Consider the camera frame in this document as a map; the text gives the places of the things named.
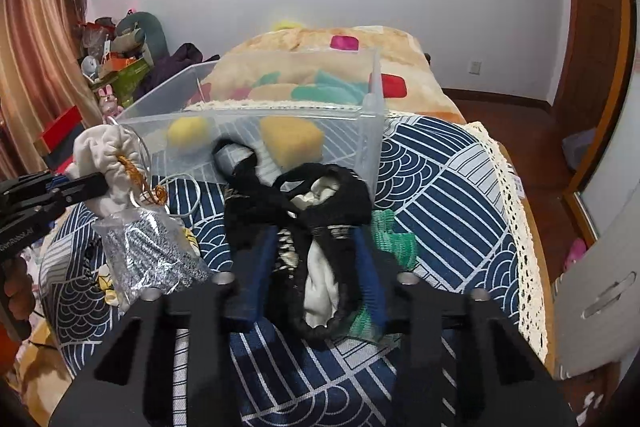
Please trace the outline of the person's left hand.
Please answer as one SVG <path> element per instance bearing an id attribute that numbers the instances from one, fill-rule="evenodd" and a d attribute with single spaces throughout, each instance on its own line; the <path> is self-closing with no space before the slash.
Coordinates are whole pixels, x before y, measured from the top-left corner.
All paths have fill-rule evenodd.
<path id="1" fill-rule="evenodd" d="M 25 321 L 35 310 L 35 296 L 32 293 L 32 276 L 28 273 L 27 263 L 18 256 L 2 265 L 4 295 L 9 298 L 9 310 L 15 320 Z"/>

